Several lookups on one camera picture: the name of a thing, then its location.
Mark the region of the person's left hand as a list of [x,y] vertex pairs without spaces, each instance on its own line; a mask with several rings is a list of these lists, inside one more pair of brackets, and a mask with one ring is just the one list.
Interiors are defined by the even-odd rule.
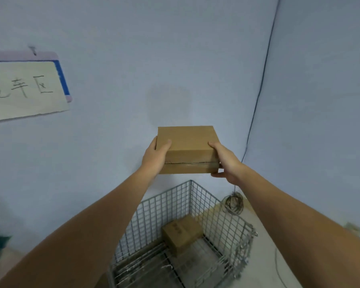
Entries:
[[165,164],[166,156],[160,155],[157,153],[157,136],[154,137],[148,148],[146,149],[142,163],[140,166],[140,170],[144,172],[144,174],[148,175],[151,179],[155,178],[160,171],[162,170]]

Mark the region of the person's right hand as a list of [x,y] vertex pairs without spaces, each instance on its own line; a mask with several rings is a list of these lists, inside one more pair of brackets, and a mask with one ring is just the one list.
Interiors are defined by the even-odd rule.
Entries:
[[248,167],[235,154],[223,145],[223,154],[218,156],[222,172],[211,173],[214,178],[225,178],[229,183],[240,187],[244,182]]

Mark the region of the person's left forearm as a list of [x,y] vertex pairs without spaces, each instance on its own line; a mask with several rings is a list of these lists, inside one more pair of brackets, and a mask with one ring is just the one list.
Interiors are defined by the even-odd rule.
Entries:
[[141,166],[46,237],[0,280],[0,288],[94,288],[158,172]]

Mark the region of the person's right forearm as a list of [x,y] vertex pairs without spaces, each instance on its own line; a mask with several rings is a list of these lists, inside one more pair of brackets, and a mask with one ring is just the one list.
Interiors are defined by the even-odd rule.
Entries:
[[239,164],[238,182],[304,288],[360,288],[360,237]]

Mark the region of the small brown cardboard box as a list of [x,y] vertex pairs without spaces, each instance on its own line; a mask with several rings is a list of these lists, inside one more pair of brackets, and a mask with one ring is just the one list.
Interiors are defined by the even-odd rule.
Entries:
[[164,225],[162,238],[174,257],[181,256],[193,243],[203,237],[203,228],[196,219],[187,214]]

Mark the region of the white paper sign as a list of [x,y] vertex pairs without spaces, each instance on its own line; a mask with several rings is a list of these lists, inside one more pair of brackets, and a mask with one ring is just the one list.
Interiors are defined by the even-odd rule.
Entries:
[[71,101],[55,52],[0,50],[0,121],[68,111]]

